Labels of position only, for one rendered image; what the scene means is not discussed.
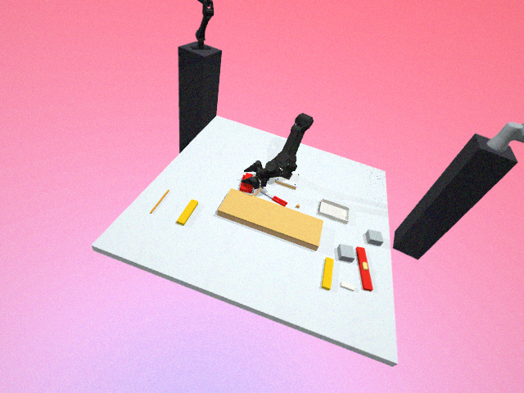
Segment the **small white flat bar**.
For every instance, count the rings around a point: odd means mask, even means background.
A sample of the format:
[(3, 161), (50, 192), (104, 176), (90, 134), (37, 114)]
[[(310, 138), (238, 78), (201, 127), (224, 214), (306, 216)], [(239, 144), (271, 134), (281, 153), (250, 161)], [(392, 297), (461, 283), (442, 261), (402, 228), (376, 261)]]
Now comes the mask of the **small white flat bar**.
[(355, 286), (350, 285), (349, 283), (346, 283), (346, 282), (341, 282), (341, 287), (347, 290), (350, 290), (350, 291), (355, 291)]

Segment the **yellow flat bar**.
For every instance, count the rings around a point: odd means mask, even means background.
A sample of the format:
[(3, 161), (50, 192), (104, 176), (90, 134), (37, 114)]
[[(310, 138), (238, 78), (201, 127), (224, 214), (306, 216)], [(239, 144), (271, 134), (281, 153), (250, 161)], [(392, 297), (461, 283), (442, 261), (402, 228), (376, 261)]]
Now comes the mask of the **yellow flat bar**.
[(332, 285), (332, 271), (333, 271), (334, 259), (326, 257), (324, 271), (323, 271), (323, 282), (322, 288), (330, 291)]
[(198, 205), (198, 201), (191, 199), (191, 201), (189, 202), (189, 204), (187, 205), (183, 213), (179, 216), (177, 220), (177, 224), (181, 224), (184, 226), (184, 224), (187, 222), (187, 220), (189, 219), (189, 217), (191, 216), (192, 212), (195, 210), (197, 205)]

